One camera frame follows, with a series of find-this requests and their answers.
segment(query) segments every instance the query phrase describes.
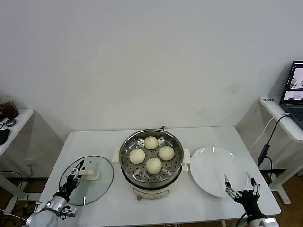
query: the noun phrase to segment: pot handle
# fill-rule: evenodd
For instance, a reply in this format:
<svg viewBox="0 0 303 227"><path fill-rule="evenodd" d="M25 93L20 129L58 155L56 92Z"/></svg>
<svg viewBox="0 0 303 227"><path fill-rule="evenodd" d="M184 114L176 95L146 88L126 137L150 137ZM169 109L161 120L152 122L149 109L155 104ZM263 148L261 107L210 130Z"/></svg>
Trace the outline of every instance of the pot handle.
<svg viewBox="0 0 303 227"><path fill-rule="evenodd" d="M189 149L183 149L184 157L183 157L183 162L182 164L190 164L191 159L190 159L190 152Z"/></svg>
<svg viewBox="0 0 303 227"><path fill-rule="evenodd" d="M112 158L112 162L117 162L117 163L120 163L119 162L119 149L116 149L115 151L114 151L114 155L113 155L113 158Z"/></svg>

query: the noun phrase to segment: white plate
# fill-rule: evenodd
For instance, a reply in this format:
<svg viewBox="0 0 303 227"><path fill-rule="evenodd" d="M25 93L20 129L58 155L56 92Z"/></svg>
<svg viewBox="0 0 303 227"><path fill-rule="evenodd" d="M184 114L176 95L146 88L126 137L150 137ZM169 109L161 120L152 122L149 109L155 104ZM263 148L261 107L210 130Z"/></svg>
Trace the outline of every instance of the white plate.
<svg viewBox="0 0 303 227"><path fill-rule="evenodd" d="M225 192L224 174L237 191L243 190L248 182L237 157L219 147L206 147L196 151L191 157L190 172L202 189L221 198L229 197Z"/></svg>

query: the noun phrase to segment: table leg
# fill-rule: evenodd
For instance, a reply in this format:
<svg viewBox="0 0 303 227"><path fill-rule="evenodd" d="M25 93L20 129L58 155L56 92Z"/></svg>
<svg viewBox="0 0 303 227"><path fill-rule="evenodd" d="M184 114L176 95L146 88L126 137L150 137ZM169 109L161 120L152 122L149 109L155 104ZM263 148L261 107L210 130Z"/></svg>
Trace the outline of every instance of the table leg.
<svg viewBox="0 0 303 227"><path fill-rule="evenodd" d="M298 173L297 173L298 176L303 176L303 169L301 169Z"/></svg>
<svg viewBox="0 0 303 227"><path fill-rule="evenodd" d="M272 174L271 179L272 179L272 181L274 181L276 179L276 175ZM277 192L284 204L291 204L292 203L290 201L288 195L286 194L284 188L282 187L282 185L278 185L278 186L275 187L275 189L270 189L270 190L272 192Z"/></svg>
<svg viewBox="0 0 303 227"><path fill-rule="evenodd" d="M300 169L303 168L303 161L301 159L296 160L292 163L291 167L285 170L277 179L269 185L271 190L275 190L278 186L284 184L293 175L295 175Z"/></svg>
<svg viewBox="0 0 303 227"><path fill-rule="evenodd" d="M24 190L26 188L27 183L28 183L27 181L24 181L19 184L19 187L21 186L21 190ZM4 214L7 215L7 214L12 213L12 211L18 201L39 201L40 196L41 196L41 193L27 193L27 194L25 193L24 197L13 196L10 199L9 203L7 204L7 206L4 210Z"/></svg>
<svg viewBox="0 0 303 227"><path fill-rule="evenodd" d="M12 182L6 179L4 176L0 174L0 187L4 188L6 191L10 192L14 196L18 198L23 198L26 196L26 193L15 186Z"/></svg>
<svg viewBox="0 0 303 227"><path fill-rule="evenodd" d="M221 220L222 227L227 227L225 220Z"/></svg>

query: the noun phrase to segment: laptop keyboard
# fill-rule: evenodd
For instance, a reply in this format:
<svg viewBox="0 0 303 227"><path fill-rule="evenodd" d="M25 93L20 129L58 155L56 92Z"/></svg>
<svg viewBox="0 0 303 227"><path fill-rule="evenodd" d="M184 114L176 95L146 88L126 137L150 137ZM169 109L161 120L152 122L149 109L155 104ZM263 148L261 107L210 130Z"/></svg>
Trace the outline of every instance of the laptop keyboard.
<svg viewBox="0 0 303 227"><path fill-rule="evenodd" d="M299 121L303 121L303 107L302 108L289 108L288 111L296 117Z"/></svg>

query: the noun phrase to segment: computer mouse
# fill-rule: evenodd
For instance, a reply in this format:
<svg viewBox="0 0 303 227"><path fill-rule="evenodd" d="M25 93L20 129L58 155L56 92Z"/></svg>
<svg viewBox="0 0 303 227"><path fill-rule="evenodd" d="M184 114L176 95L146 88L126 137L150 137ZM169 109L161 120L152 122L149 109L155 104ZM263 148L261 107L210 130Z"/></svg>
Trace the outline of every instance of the computer mouse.
<svg viewBox="0 0 303 227"><path fill-rule="evenodd" d="M8 140L10 129L0 130L0 145Z"/></svg>
<svg viewBox="0 0 303 227"><path fill-rule="evenodd" d="M12 118L12 119L8 119L5 122L5 125L8 126L8 127L13 127L16 123L17 123L16 119Z"/></svg>

